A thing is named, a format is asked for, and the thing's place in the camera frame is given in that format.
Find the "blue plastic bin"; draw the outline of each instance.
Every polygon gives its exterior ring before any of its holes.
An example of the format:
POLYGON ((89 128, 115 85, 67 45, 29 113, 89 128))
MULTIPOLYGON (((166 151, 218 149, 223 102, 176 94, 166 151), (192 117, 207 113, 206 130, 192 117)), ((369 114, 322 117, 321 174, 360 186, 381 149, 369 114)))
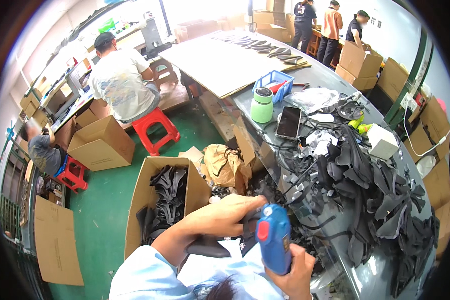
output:
POLYGON ((275 95, 273 95, 272 102, 275 104, 278 101, 282 101, 284 99, 284 97, 292 91, 294 79, 295 79, 294 77, 292 77, 288 74, 273 70, 270 73, 268 73, 267 75, 262 76, 260 79, 258 79, 255 82, 255 85, 253 86, 253 92, 255 93, 256 87, 265 87, 265 86, 269 85, 270 83, 281 84, 282 82, 287 81, 287 83, 282 85, 278 89, 277 93, 275 95))

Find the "glue gun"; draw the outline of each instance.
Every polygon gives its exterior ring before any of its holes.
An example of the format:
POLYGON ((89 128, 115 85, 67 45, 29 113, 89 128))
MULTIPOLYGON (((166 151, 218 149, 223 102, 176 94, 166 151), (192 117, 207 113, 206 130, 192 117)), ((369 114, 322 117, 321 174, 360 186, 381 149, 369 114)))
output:
POLYGON ((260 243, 261 255, 267 268, 278 275, 290 272, 290 220, 285 208, 277 204, 265 204, 255 231, 260 243))

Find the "orange shirt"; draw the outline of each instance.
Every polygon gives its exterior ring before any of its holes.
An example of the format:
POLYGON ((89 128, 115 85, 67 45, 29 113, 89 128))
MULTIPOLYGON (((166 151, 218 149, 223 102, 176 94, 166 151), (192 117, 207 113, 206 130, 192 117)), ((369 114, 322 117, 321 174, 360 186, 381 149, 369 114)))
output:
POLYGON ((342 15, 333 8, 328 8, 325 11, 325 25, 322 28, 321 34, 329 39, 339 39, 338 29, 342 29, 344 23, 342 15))

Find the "smartphone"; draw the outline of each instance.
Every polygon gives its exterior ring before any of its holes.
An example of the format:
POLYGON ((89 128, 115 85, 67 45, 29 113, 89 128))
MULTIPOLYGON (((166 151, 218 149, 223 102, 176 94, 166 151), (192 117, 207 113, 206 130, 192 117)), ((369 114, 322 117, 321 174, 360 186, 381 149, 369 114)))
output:
POLYGON ((276 136, 296 140, 299 135, 300 118, 302 116, 302 109, 291 106, 284 106, 282 117, 278 123, 276 136))

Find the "floor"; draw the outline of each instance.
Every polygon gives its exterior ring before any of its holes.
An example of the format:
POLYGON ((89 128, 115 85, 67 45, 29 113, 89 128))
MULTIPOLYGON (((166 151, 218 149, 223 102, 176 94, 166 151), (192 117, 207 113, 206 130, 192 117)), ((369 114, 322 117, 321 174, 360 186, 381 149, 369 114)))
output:
MULTIPOLYGON (((178 143, 169 141, 162 156, 175 157, 195 146, 203 149, 224 141, 200 104, 191 103, 167 114, 180 132, 178 143)), ((166 134, 163 127, 151 128, 152 142, 166 134)), ((136 143, 132 165, 88 172, 88 189, 72 193, 69 208, 74 214, 75 239, 84 286, 49 284, 56 300, 106 300, 114 272, 123 263, 128 209, 142 162, 149 153, 134 131, 136 143)))

